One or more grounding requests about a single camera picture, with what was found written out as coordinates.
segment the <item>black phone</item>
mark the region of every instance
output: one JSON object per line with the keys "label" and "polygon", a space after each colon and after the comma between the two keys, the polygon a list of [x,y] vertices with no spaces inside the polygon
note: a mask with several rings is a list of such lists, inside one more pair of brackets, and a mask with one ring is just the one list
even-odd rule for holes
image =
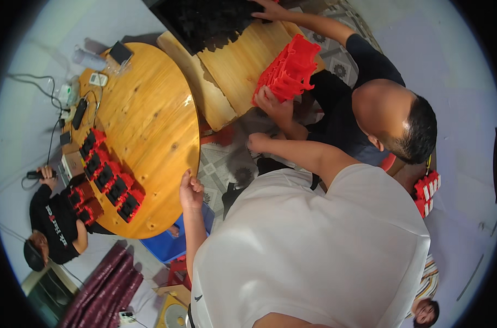
{"label": "black phone", "polygon": [[71,142],[72,142],[72,138],[70,136],[70,131],[63,133],[59,137],[59,143],[61,144],[61,146],[68,145]]}
{"label": "black phone", "polygon": [[121,41],[116,42],[108,54],[120,65],[127,62],[134,55]]}

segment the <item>plastic bottle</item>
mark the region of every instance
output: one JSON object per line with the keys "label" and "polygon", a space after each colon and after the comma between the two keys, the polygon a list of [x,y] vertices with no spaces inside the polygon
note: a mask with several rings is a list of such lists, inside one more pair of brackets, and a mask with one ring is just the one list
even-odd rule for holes
{"label": "plastic bottle", "polygon": [[96,71],[102,71],[107,67],[107,61],[104,58],[84,51],[81,48],[75,49],[74,54],[72,55],[72,61]]}

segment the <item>white t-shirt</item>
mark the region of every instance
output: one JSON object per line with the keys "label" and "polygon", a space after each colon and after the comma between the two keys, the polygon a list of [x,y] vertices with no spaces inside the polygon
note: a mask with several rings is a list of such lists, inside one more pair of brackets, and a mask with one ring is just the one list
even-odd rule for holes
{"label": "white t-shirt", "polygon": [[396,327],[413,303],[430,238],[381,168],[343,169],[327,194],[311,174],[257,177],[198,249],[198,328],[251,328],[270,312],[332,327]]}

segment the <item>bare foot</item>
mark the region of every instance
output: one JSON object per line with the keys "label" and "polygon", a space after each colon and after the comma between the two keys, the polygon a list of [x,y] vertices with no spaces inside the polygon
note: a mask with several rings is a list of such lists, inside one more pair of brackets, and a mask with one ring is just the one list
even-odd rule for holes
{"label": "bare foot", "polygon": [[172,236],[173,237],[179,237],[179,228],[176,227],[176,226],[171,226],[170,228],[167,229],[168,231],[170,231],[170,233],[172,233]]}

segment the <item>blue plastic tub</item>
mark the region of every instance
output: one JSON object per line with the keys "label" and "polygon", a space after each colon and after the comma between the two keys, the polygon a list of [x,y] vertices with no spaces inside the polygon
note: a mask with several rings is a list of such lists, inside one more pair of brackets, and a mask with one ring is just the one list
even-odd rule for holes
{"label": "blue plastic tub", "polygon": [[[206,203],[203,203],[201,212],[203,213],[206,235],[208,236],[214,221],[214,211],[210,209]],[[187,252],[183,214],[176,220],[176,225],[179,226],[179,237],[177,238],[173,237],[172,233],[167,230],[156,237],[141,239],[141,243],[145,245],[150,253],[160,260],[160,262],[169,263],[171,260],[177,259]]]}

